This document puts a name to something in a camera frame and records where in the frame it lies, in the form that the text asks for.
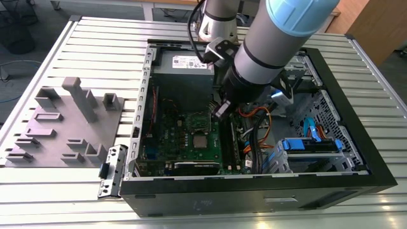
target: floor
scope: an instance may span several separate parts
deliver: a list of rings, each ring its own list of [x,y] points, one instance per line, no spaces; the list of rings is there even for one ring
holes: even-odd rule
[[[28,54],[13,55],[0,46],[0,63],[13,60],[35,60],[41,62],[71,15],[133,20],[144,19],[143,9],[140,7],[97,5],[96,8],[95,4],[68,2],[63,2],[60,6],[61,10],[55,11],[49,1],[36,0],[33,8],[40,21],[29,26],[29,31],[36,41],[36,48]],[[189,11],[185,10],[163,12],[160,9],[155,9],[153,13],[156,21],[187,22],[189,16]],[[27,62],[16,63],[5,67],[5,70],[11,74],[11,81],[7,83],[0,82],[0,127],[17,103],[17,99],[5,103],[3,101],[17,98],[21,95],[37,67],[37,64]],[[394,53],[379,69],[402,99],[407,102],[407,58],[402,59]]]

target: slotted aluminum surface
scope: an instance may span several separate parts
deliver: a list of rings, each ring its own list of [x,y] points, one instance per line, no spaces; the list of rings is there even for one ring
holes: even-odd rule
[[[188,40],[185,31],[185,24],[171,22],[88,17],[69,22],[0,130],[0,156],[33,114],[39,88],[56,87],[65,94],[60,87],[65,76],[80,77],[95,96],[116,93],[125,98],[115,143],[127,144],[147,39]],[[246,33],[240,28],[240,40]],[[0,226],[342,229],[346,222],[350,228],[407,228],[407,120],[398,96],[383,89],[383,79],[344,36],[314,35],[306,47],[319,48],[326,58],[398,186],[326,210],[140,219],[124,201],[96,200],[99,169],[0,168]]]

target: sticker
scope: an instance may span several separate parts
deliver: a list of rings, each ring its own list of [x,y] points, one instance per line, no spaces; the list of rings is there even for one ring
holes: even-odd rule
[[[173,56],[172,68],[207,69],[206,63],[202,63],[196,56]]]
[[[246,160],[244,166],[251,168],[252,167],[254,162],[250,160]]]

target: green motherboard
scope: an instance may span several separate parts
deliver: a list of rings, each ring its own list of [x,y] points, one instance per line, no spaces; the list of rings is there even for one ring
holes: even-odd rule
[[[161,115],[157,143],[144,144],[137,162],[141,176],[171,176],[180,162],[216,164],[219,175],[242,173],[240,165],[232,167],[223,164],[227,155],[222,154],[219,122],[211,121],[210,115],[210,110],[187,113],[172,110]]]

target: blue latch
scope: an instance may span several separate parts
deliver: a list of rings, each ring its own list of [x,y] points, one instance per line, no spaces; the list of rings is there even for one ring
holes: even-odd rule
[[[342,150],[343,145],[342,145],[342,141],[339,139],[335,140],[335,144],[336,144],[338,150]]]
[[[283,149],[288,150],[290,149],[288,142],[286,140],[283,140],[282,143],[283,143]]]
[[[318,142],[320,142],[320,137],[318,136],[318,133],[316,133],[315,122],[314,122],[312,118],[310,118],[310,117],[306,118],[303,129],[304,129],[304,137],[307,137],[307,133],[308,133],[308,129],[310,129],[312,138],[315,138],[315,140]]]
[[[275,90],[275,92],[271,94],[271,97],[276,97],[276,96],[280,96],[283,94],[283,92],[278,89]]]
[[[290,144],[290,149],[306,149],[302,139],[287,139],[287,141]]]

